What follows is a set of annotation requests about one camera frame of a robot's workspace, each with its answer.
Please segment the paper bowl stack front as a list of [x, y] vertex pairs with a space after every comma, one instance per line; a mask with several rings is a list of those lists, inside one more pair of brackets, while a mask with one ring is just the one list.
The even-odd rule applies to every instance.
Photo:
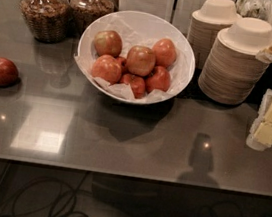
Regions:
[[240, 18], [220, 30], [199, 75], [206, 96], [222, 104], [241, 104], [268, 65], [256, 55], [272, 43], [272, 27], [257, 18]]

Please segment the paper bowl stack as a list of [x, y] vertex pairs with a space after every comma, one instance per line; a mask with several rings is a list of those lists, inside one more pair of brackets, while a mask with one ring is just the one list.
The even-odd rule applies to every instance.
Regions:
[[204, 67], [218, 32], [240, 18], [236, 11], [232, 0], [206, 0], [199, 10], [192, 12], [187, 40], [193, 49], [197, 69]]
[[220, 30], [199, 75], [206, 96], [222, 104], [241, 104], [268, 65], [256, 55], [272, 43], [272, 27], [257, 18], [240, 18]]

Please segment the paper bowl stack back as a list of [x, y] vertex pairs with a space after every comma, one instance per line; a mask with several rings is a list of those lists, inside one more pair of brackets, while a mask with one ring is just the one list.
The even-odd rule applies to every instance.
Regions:
[[204, 67], [218, 32], [240, 18], [236, 11], [232, 0], [206, 0], [199, 10], [192, 12], [187, 40], [193, 49], [197, 69]]

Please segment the apple front right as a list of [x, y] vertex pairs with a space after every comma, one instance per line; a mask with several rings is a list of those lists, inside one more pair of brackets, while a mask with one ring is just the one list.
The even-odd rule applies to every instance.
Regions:
[[167, 68], [156, 66], [150, 73], [149, 77], [145, 79], [147, 93], [151, 93], [156, 89], [159, 91], [168, 91], [171, 86], [170, 79], [171, 77]]

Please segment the apple front centre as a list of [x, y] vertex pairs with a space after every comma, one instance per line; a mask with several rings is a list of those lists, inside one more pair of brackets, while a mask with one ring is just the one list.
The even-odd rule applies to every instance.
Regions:
[[134, 94], [135, 98], [140, 99], [145, 96], [145, 80], [138, 75], [132, 75], [131, 73], [124, 74], [120, 78], [120, 83], [125, 85], [130, 85], [132, 89], [132, 93]]

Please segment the apple centre top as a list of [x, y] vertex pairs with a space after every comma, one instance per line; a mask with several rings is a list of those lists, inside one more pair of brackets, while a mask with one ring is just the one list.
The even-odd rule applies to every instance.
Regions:
[[156, 58], [151, 48], [136, 45], [130, 48], [127, 54], [126, 66], [131, 74], [148, 76], [155, 67]]

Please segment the apple front left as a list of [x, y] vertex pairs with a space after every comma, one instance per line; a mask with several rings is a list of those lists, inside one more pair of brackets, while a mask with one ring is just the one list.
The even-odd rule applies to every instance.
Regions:
[[102, 55], [94, 61], [91, 75], [102, 78], [110, 84], [117, 84], [122, 75], [121, 66], [111, 55]]

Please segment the apple back left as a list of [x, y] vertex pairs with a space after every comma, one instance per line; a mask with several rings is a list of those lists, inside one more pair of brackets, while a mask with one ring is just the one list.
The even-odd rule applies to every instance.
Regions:
[[94, 37], [94, 47], [99, 56], [111, 55], [116, 57], [122, 52], [122, 38], [113, 30], [100, 31]]

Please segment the red apple on table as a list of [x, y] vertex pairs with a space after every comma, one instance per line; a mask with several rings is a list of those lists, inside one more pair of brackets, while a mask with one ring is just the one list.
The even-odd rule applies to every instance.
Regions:
[[10, 86], [18, 81], [19, 72], [16, 65], [7, 58], [0, 57], [0, 86]]

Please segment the glass granola jar right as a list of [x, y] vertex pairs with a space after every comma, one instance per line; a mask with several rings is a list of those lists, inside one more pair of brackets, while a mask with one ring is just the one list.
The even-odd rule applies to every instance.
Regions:
[[70, 0], [72, 16], [79, 34], [98, 18], [114, 12], [114, 0]]

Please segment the glass granola jar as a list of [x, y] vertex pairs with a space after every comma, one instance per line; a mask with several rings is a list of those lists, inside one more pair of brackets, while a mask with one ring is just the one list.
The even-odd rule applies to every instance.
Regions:
[[114, 12], [114, 0], [70, 0], [72, 16], [79, 34], [98, 18]]
[[21, 14], [33, 37], [40, 42], [57, 43], [67, 35], [69, 7], [59, 0], [21, 0]]

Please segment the glass granola jar left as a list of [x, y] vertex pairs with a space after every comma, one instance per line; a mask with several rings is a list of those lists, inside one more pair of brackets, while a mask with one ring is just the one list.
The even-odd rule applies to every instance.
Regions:
[[57, 43], [67, 35], [69, 7], [59, 0], [21, 0], [21, 14], [33, 37], [40, 42]]

